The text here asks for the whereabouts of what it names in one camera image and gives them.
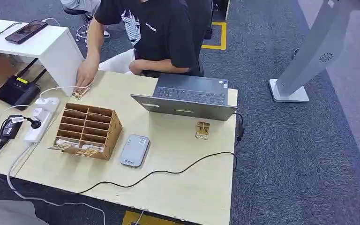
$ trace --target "man's hand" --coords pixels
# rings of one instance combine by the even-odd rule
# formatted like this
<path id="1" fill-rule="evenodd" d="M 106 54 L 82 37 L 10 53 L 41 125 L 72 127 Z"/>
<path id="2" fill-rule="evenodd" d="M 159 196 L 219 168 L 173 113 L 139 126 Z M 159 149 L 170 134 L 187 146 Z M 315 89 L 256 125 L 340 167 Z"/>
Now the man's hand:
<path id="1" fill-rule="evenodd" d="M 145 70 L 143 64 L 144 64 L 144 60 L 134 60 L 129 64 L 129 70 L 134 75 L 141 75 L 142 71 Z"/>
<path id="2" fill-rule="evenodd" d="M 94 77 L 96 76 L 98 70 L 98 62 L 93 60 L 85 60 L 78 68 L 78 73 L 76 75 L 76 85 L 77 87 L 86 87 L 90 84 Z"/>

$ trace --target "white power strip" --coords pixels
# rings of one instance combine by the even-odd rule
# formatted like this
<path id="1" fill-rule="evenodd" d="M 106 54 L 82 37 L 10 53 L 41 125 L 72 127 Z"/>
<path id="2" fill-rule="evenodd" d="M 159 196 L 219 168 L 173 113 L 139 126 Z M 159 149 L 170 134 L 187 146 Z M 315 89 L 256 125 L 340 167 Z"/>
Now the white power strip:
<path id="1" fill-rule="evenodd" d="M 35 101 L 35 108 L 32 111 L 34 120 L 40 121 L 42 124 L 37 129 L 29 128 L 24 140 L 28 143 L 38 143 L 53 118 L 54 113 L 60 105 L 58 97 L 38 98 Z"/>

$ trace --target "wooden compartment box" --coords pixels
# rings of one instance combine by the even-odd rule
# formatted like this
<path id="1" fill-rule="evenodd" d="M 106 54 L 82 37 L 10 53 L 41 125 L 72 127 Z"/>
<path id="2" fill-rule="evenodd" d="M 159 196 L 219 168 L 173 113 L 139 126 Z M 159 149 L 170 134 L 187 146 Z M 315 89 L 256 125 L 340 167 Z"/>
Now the wooden compartment box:
<path id="1" fill-rule="evenodd" d="M 79 144 L 63 152 L 109 160 L 122 131 L 122 124 L 114 110 L 67 103 L 61 117 L 58 139 Z M 84 145 L 102 147 L 102 150 L 82 149 Z"/>

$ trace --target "smartphone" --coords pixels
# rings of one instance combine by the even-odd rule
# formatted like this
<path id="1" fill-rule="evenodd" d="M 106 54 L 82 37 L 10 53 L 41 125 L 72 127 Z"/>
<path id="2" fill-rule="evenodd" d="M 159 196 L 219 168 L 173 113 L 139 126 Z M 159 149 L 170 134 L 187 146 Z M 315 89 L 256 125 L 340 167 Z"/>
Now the smartphone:
<path id="1" fill-rule="evenodd" d="M 131 167 L 141 166 L 150 140 L 139 135 L 130 135 L 120 155 L 120 163 Z"/>
<path id="2" fill-rule="evenodd" d="M 34 36 L 36 33 L 40 32 L 43 28 L 47 26 L 47 23 L 34 20 L 19 30 L 15 31 L 11 35 L 7 36 L 5 39 L 11 43 L 22 44 L 30 37 Z"/>

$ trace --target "gray laptop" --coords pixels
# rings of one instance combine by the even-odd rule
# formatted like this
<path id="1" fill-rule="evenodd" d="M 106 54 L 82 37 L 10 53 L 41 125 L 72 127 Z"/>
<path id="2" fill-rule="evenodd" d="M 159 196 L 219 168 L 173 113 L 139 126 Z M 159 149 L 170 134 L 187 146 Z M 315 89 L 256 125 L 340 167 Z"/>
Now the gray laptop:
<path id="1" fill-rule="evenodd" d="M 150 112 L 228 120 L 237 110 L 227 105 L 228 80 L 162 74 L 152 97 L 131 95 Z"/>

